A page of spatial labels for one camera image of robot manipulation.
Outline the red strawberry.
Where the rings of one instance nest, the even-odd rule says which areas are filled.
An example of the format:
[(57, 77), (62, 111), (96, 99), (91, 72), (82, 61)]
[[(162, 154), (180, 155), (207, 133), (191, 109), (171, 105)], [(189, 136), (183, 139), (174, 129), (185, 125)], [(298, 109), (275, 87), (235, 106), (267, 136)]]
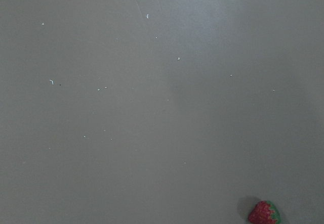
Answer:
[(253, 224), (280, 224), (281, 216), (271, 201), (260, 201), (248, 215), (248, 221)]

